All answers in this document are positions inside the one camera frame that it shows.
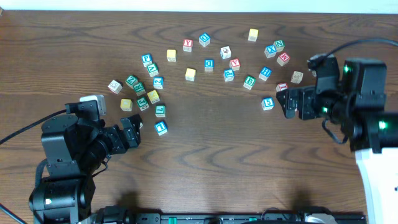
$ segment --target toy block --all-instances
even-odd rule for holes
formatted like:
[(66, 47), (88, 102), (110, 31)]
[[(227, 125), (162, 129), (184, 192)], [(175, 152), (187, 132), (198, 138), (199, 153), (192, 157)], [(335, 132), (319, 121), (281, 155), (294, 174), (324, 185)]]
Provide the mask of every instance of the toy block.
[(259, 78), (261, 78), (264, 81), (267, 81), (267, 79), (271, 76), (271, 73), (272, 73), (271, 69), (264, 67), (260, 72)]
[(154, 88), (158, 89), (158, 90), (163, 89), (163, 78), (162, 77), (154, 78)]
[(276, 86), (276, 91), (286, 90), (288, 88), (287, 83), (280, 83)]
[(232, 59), (229, 61), (229, 67), (232, 68), (232, 70), (237, 71), (241, 68), (241, 62), (239, 59)]
[(160, 101), (159, 95), (157, 94), (156, 90), (152, 90), (148, 93), (149, 101), (152, 104), (155, 104)]
[(158, 118), (166, 117), (166, 106), (164, 105), (156, 106), (155, 115)]
[(224, 80), (226, 82), (234, 80), (235, 74), (232, 69), (224, 70)]
[(211, 37), (210, 37), (207, 33), (204, 33), (204, 34), (202, 34), (202, 35), (199, 37), (199, 43), (200, 43), (202, 46), (204, 46), (204, 47), (206, 47), (207, 45), (210, 44), (210, 40), (211, 40)]
[(192, 68), (187, 68), (187, 72), (185, 73), (185, 79), (188, 81), (195, 81), (196, 70)]
[(274, 57), (276, 55), (276, 47), (274, 45), (268, 45), (264, 53), (266, 54), (267, 58)]
[(132, 101), (130, 99), (122, 99), (120, 101), (120, 108), (123, 111), (131, 111), (132, 110)]
[(141, 96), (142, 94), (145, 94), (145, 88), (142, 83), (138, 83), (137, 85), (134, 85), (132, 88), (137, 93), (137, 96)]
[(176, 62), (177, 61), (177, 51), (168, 49), (167, 50), (167, 60), (169, 62)]
[(276, 51), (281, 52), (285, 48), (285, 42), (283, 40), (275, 40), (274, 45), (276, 47)]
[(118, 83), (118, 81), (112, 80), (111, 83), (108, 85), (108, 88), (112, 92), (119, 94), (123, 87), (122, 84)]
[(142, 55), (141, 59), (142, 59), (142, 63), (144, 64), (144, 67), (147, 67), (148, 65), (150, 65), (152, 63), (152, 57), (150, 56), (150, 54)]
[(155, 130), (159, 136), (167, 133), (167, 127), (166, 127), (166, 124), (164, 123), (164, 121), (161, 121), (161, 122), (155, 124)]
[(214, 60), (205, 59), (205, 72), (212, 72), (214, 70)]
[(256, 79), (248, 75), (248, 77), (245, 79), (243, 83), (243, 87), (247, 88), (248, 90), (251, 90), (251, 88), (254, 86), (256, 83)]
[(137, 105), (141, 111), (149, 108), (149, 104), (144, 96), (137, 100)]
[(284, 66), (287, 64), (287, 62), (289, 62), (290, 57), (287, 55), (287, 53), (283, 53), (281, 54), (278, 59), (276, 60), (276, 62), (278, 62), (278, 64), (280, 66)]
[(106, 115), (106, 105), (105, 105), (104, 95), (82, 96), (79, 99), (80, 102), (86, 102), (91, 100), (97, 101), (99, 115), (101, 116)]
[(262, 110), (271, 110), (274, 107), (274, 100), (272, 97), (264, 98), (261, 102)]
[(229, 46), (226, 46), (221, 48), (220, 54), (222, 59), (227, 59), (231, 57), (232, 52)]
[(299, 84), (301, 80), (303, 80), (303, 73), (294, 71), (291, 82)]
[(259, 35), (259, 30), (250, 29), (248, 41), (256, 41), (258, 35)]
[(157, 69), (157, 66), (156, 66), (156, 64), (151, 64), (151, 65), (148, 65), (147, 66), (147, 69), (148, 69), (148, 73), (149, 73), (149, 76), (150, 77), (154, 77), (155, 75), (158, 75), (159, 74), (159, 71), (158, 71), (158, 69)]
[(130, 87), (133, 88), (135, 84), (137, 84), (138, 79), (134, 75), (130, 75), (129, 77), (126, 78), (126, 84)]
[(193, 40), (185, 39), (182, 44), (182, 49), (186, 52), (191, 52), (193, 47)]

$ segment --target white wall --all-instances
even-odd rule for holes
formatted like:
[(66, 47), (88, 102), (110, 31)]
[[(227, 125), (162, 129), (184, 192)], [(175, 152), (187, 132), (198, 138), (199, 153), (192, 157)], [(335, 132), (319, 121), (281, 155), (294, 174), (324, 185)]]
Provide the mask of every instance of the white wall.
[(13, 10), (398, 13), (398, 0), (0, 0)]

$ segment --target wooden table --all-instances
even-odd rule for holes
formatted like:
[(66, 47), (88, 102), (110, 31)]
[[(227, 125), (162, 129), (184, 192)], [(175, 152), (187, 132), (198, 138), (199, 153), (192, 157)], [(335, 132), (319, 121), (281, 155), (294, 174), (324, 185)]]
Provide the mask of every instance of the wooden table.
[[(103, 94), (107, 125), (139, 113), (144, 120), (142, 143), (114, 156), (109, 170), (95, 178), (93, 210), (106, 205), (160, 209), (163, 212), (261, 212), (299, 205), (321, 205), (334, 211), (366, 211), (362, 180), (349, 146), (334, 144), (321, 120), (284, 118), (278, 103), (263, 111), (265, 96), (301, 71), (305, 86), (315, 83), (306, 68), (312, 55), (349, 40), (398, 36), (398, 16), (345, 14), (228, 14), (162, 12), (37, 12), (5, 11), (0, 18), (0, 136), (28, 125), (63, 104)], [(259, 29), (248, 42), (250, 28)], [(207, 32), (211, 44), (198, 37)], [(193, 39), (193, 52), (182, 40)], [(283, 39), (290, 62), (281, 67), (264, 55), (266, 45)], [(222, 73), (220, 47), (230, 46), (241, 61), (233, 82)], [(167, 49), (177, 49), (177, 63)], [(154, 106), (140, 112), (119, 108), (122, 98), (136, 100), (127, 85), (118, 95), (108, 90), (112, 79), (130, 74), (147, 90), (152, 78), (141, 55), (150, 53), (165, 79), (159, 90), (167, 107), (169, 132), (158, 136)], [(387, 109), (398, 109), (397, 49), (359, 45), (337, 54), (374, 57), (387, 63)], [(213, 58), (215, 71), (205, 73), (203, 60)], [(273, 69), (252, 90), (243, 88), (247, 75), (258, 77), (263, 66)], [(185, 71), (197, 70), (195, 82)], [(28, 198), (36, 165), (45, 157), (40, 126), (0, 146), (1, 203), (32, 222)], [(0, 213), (2, 223), (13, 223)]]

